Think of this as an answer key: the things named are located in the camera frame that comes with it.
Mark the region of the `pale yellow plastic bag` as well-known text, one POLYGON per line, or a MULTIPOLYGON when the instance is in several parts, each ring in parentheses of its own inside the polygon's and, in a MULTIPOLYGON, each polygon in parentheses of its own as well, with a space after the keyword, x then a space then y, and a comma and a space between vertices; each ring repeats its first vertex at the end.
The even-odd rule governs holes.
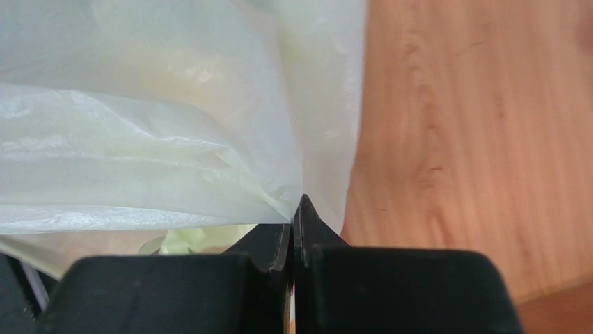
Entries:
POLYGON ((365 1, 2 1, 1 252, 59 278, 169 230, 335 232, 365 1))

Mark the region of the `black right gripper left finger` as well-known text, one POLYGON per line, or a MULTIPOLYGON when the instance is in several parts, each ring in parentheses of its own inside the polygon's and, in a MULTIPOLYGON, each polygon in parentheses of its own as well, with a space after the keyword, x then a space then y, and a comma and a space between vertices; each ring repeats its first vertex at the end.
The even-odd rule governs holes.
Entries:
POLYGON ((258 225, 220 254, 87 257, 39 333, 286 333, 290 225, 258 225))

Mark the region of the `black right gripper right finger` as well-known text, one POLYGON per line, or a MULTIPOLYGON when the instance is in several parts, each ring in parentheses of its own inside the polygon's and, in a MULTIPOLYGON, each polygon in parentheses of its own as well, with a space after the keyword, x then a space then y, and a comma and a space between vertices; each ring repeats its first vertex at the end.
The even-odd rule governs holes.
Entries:
POLYGON ((293 220, 298 333, 522 333, 502 276, 467 250, 355 247, 308 196, 293 220))

